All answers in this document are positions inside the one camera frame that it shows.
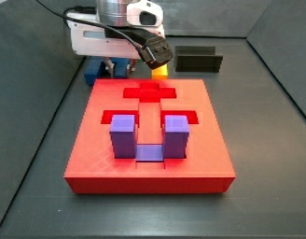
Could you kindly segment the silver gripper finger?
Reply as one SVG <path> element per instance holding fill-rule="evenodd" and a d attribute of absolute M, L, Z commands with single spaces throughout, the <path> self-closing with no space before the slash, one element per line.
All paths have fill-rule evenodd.
<path fill-rule="evenodd" d="M 131 74 L 135 71 L 137 59 L 129 59 L 127 65 L 127 74 Z"/>
<path fill-rule="evenodd" d="M 110 61 L 109 57 L 103 57 L 105 68 L 110 75 L 110 78 L 114 78 L 114 63 Z"/>

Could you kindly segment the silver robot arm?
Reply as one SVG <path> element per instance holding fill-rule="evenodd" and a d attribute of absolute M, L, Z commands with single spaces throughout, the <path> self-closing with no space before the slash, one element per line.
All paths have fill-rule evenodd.
<path fill-rule="evenodd" d="M 102 23 L 117 30 L 143 29 L 153 35 L 163 36 L 162 8 L 149 0 L 95 0 L 94 13 L 69 13 L 67 16 Z M 129 75 L 139 59 L 131 44 L 106 29 L 73 21 L 67 22 L 73 51 L 78 55 L 102 57 L 109 74 L 114 75 L 118 61 L 127 61 Z"/>

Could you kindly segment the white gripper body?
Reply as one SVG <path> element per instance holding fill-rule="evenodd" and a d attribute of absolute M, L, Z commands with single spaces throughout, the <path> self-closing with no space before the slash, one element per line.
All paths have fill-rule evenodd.
<path fill-rule="evenodd" d="M 79 21 L 105 24 L 141 46 L 153 35 L 163 36 L 162 7 L 150 0 L 95 0 L 94 13 L 69 12 Z M 117 33 L 67 21 L 73 51 L 78 55 L 138 59 L 130 42 Z"/>

